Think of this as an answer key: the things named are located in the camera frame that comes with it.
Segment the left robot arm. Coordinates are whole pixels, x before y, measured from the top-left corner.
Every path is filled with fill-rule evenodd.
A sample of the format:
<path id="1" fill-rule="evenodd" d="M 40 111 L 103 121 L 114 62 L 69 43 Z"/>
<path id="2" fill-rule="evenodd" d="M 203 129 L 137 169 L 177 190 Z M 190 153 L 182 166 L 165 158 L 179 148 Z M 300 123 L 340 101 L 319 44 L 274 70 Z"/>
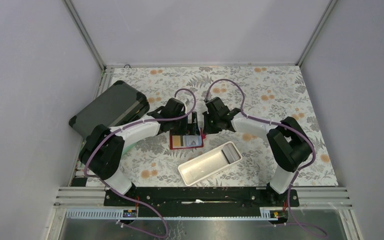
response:
<path id="1" fill-rule="evenodd" d="M 86 138 L 79 158 L 88 178 L 98 178 L 116 192 L 116 199 L 124 206 L 132 204 L 135 192 L 133 182 L 120 169 L 125 148 L 144 139 L 177 130 L 195 111 L 176 98 L 170 98 L 164 106 L 148 112 L 133 122 L 106 127 L 97 125 Z"/>

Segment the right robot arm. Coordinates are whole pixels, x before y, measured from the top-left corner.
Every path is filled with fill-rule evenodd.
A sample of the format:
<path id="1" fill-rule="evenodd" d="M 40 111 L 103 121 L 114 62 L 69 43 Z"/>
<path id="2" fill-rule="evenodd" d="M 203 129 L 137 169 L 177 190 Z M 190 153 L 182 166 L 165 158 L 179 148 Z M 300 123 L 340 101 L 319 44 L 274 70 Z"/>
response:
<path id="1" fill-rule="evenodd" d="M 239 108 L 230 110 L 219 97 L 205 100 L 207 111 L 203 113 L 206 135 L 222 131 L 245 133 L 266 138 L 277 163 L 270 180 L 267 201 L 273 206 L 287 199 L 289 189 L 299 166 L 314 152 L 314 146 L 293 117 L 278 122 L 244 115 Z"/>

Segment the red card holder wallet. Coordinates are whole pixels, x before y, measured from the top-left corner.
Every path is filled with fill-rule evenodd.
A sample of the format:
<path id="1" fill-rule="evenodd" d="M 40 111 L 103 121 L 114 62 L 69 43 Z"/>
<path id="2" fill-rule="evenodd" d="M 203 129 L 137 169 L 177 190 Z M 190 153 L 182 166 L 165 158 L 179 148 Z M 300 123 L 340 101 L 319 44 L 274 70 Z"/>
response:
<path id="1" fill-rule="evenodd" d="M 179 135 L 174 134 L 172 131 L 169 132 L 169 149 L 180 150 L 180 149 L 197 149 L 204 147 L 205 135 L 202 129 L 199 128 L 198 135 Z"/>

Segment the gold credit card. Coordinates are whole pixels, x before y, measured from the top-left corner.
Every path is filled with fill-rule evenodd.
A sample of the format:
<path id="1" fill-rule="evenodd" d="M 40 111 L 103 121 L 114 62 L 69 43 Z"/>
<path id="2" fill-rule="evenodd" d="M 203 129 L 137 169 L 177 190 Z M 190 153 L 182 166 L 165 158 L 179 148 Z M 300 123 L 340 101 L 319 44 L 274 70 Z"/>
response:
<path id="1" fill-rule="evenodd" d="M 173 135 L 172 136 L 172 147 L 173 148 L 182 148 L 183 147 L 183 136 Z"/>

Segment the silver VIP card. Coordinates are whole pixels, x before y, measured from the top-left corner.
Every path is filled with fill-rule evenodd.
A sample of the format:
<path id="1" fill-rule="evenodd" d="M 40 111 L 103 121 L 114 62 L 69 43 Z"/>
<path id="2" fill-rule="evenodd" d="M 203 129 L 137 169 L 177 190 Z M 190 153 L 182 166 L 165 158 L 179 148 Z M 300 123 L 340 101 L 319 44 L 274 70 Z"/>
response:
<path id="1" fill-rule="evenodd" d="M 183 145 L 187 148 L 197 148 L 202 145 L 202 138 L 200 135 L 185 135 Z"/>

